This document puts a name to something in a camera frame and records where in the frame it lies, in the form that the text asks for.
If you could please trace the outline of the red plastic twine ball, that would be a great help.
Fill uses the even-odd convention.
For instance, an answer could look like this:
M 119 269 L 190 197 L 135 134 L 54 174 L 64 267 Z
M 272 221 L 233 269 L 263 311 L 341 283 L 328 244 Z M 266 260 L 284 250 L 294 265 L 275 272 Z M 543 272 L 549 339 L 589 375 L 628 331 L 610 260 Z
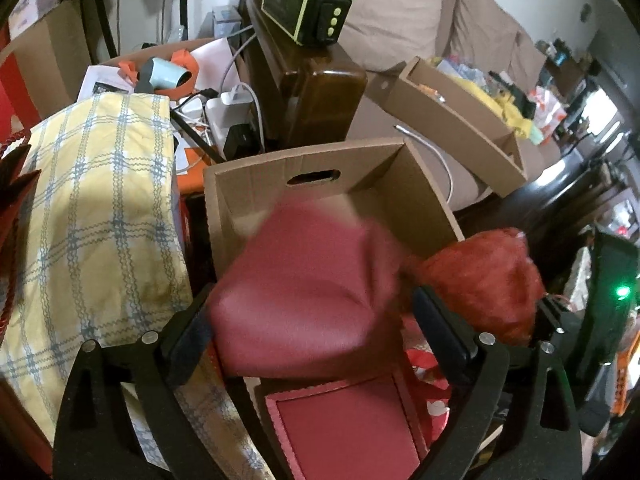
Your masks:
M 430 258 L 409 259 L 407 271 L 477 332 L 509 346 L 529 344 L 537 302 L 547 291 L 521 230 L 477 233 Z

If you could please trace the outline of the red stitched box bag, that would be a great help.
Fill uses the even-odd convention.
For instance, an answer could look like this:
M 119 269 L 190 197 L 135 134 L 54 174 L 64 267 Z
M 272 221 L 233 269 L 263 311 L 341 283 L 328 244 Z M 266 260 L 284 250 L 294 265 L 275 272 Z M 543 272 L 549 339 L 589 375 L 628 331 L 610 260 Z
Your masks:
M 427 454 L 401 370 L 269 393 L 295 479 L 408 479 Z

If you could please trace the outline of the cardboard tray box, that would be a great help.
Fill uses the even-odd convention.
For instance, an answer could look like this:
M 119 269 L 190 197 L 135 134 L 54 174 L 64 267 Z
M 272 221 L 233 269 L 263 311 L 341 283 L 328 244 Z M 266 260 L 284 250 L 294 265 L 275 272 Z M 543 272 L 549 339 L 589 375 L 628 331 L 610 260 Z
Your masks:
M 398 295 L 402 318 L 410 310 L 408 260 L 431 257 L 462 237 L 420 155 L 401 140 L 334 143 L 225 162 L 207 169 L 204 185 L 218 282 L 277 206 L 310 203 L 348 222 L 373 221 L 390 232 L 402 251 Z M 404 341 L 390 367 L 346 378 L 230 377 L 288 380 L 299 389 L 396 368 L 407 385 Z

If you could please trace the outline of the dark red pouch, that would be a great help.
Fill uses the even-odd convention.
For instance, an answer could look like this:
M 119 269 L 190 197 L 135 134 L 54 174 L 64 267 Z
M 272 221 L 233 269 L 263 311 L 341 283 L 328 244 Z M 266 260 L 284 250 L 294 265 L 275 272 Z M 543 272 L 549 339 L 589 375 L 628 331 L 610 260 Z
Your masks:
M 209 296 L 224 372 L 334 379 L 390 367 L 402 351 L 401 263 L 376 222 L 277 206 Z

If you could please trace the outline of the red cartoon cat bag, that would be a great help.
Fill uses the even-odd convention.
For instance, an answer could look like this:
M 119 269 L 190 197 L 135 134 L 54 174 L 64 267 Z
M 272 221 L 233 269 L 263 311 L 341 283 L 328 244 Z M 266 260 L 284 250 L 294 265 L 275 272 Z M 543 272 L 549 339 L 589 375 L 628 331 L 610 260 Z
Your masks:
M 426 446 L 444 432 L 450 414 L 451 386 L 411 314 L 402 316 L 402 340 L 411 370 L 407 385 L 419 415 Z

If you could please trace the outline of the orange white paper bag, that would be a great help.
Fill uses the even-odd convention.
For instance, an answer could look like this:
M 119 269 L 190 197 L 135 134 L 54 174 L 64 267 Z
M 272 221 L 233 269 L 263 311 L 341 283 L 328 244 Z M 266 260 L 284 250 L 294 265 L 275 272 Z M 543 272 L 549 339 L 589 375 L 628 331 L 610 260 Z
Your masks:
M 537 86 L 528 97 L 536 106 L 529 140 L 534 145 L 543 144 L 566 118 L 567 112 L 563 103 L 547 88 Z

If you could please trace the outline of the yellow plaid tablecloth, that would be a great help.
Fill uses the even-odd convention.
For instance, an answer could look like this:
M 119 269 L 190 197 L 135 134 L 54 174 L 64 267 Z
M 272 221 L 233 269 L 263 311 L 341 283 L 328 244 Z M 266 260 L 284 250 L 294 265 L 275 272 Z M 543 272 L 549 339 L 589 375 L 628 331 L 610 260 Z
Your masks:
M 103 93 L 29 129 L 22 174 L 40 176 L 18 215 L 16 293 L 1 339 L 1 382 L 16 404 L 2 417 L 43 438 L 51 474 L 58 413 L 81 345 L 133 344 L 200 294 L 176 221 L 171 126 L 162 96 Z M 212 334 L 175 397 L 221 479 L 269 479 L 213 343 Z M 145 458 L 165 466 L 134 386 L 122 390 Z

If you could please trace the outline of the cardboard tray on sofa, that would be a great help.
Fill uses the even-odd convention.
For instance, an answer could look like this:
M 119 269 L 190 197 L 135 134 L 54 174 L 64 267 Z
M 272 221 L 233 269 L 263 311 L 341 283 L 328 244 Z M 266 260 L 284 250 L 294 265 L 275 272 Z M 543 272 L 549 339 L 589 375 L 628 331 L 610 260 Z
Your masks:
M 371 100 L 432 141 L 501 197 L 526 185 L 521 142 L 487 105 L 423 58 L 397 76 L 374 74 Z

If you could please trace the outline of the yellow plastic bag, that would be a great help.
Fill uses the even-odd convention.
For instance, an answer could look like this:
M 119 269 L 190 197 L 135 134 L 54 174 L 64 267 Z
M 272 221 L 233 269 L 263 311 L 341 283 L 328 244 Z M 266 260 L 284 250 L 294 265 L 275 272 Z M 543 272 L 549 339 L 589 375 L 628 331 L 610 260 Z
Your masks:
M 485 105 L 516 136 L 530 138 L 536 105 L 518 87 L 486 76 L 480 70 L 471 70 L 465 75 L 449 75 L 449 78 Z

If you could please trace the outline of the dark red paper bags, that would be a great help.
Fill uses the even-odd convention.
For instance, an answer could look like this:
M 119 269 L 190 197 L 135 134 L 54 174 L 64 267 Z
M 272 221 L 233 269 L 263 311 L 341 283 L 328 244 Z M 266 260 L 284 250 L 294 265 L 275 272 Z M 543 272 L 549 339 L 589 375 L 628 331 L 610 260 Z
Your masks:
M 12 133 L 1 144 L 1 270 L 6 271 L 6 294 L 1 301 L 1 339 L 8 328 L 17 281 L 18 215 L 24 200 L 37 184 L 40 170 L 22 174 L 30 150 L 29 128 Z

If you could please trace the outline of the beige cushion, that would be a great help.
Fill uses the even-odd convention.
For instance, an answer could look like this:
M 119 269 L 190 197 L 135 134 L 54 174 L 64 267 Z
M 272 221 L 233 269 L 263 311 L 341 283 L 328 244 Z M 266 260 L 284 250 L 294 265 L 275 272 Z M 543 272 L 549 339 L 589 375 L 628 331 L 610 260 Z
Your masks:
M 373 73 L 436 54 L 442 0 L 352 0 L 338 43 Z
M 507 72 L 518 23 L 495 0 L 457 0 L 446 55 L 485 73 Z

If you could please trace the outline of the brown sofa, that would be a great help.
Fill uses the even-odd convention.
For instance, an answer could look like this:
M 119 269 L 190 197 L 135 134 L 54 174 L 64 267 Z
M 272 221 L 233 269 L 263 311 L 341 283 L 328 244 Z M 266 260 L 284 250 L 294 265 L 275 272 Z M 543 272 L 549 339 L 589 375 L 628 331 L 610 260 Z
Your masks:
M 560 157 L 502 120 L 457 60 L 533 88 L 541 55 L 495 0 L 242 0 L 270 150 L 356 139 L 414 145 L 454 210 L 507 196 Z

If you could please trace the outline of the open box with clutter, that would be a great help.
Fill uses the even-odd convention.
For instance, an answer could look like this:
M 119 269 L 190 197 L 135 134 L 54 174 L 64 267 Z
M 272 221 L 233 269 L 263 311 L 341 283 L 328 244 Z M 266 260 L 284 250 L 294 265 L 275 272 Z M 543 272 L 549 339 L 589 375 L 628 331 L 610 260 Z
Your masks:
M 241 51 L 224 37 L 164 44 L 90 65 L 77 99 L 162 96 L 172 122 L 178 190 L 195 196 L 204 192 L 205 169 L 264 150 L 262 110 L 240 79 Z

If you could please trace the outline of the large brown cardboard box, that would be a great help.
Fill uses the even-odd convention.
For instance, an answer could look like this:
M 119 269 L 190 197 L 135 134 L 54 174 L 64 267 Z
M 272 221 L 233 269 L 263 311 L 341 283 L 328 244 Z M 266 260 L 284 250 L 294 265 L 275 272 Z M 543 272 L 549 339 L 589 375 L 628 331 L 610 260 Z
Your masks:
M 39 118 L 76 102 L 91 58 L 79 0 L 65 0 L 1 51 L 14 55 Z

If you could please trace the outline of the green portable radio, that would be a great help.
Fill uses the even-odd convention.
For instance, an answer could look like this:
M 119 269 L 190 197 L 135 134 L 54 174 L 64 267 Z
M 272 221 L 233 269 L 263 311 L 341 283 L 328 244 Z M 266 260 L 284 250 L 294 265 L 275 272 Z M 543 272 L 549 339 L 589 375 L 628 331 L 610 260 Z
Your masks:
M 352 0 L 262 0 L 264 12 L 299 47 L 336 44 Z

